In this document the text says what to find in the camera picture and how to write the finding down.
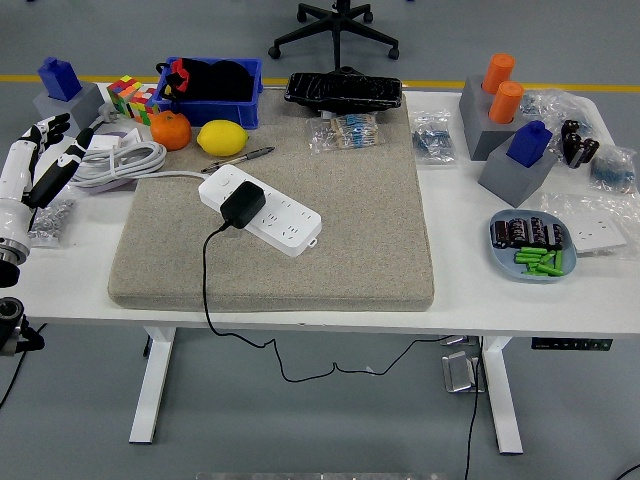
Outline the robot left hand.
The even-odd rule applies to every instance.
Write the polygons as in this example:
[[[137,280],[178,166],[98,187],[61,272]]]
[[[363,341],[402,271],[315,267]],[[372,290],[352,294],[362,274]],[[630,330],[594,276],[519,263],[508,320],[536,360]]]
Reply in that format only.
[[[1,237],[26,244],[33,211],[46,207],[66,186],[83,160],[94,130],[85,128],[45,173],[35,176],[44,152],[64,139],[70,116],[60,114],[41,120],[10,147],[1,173]]]

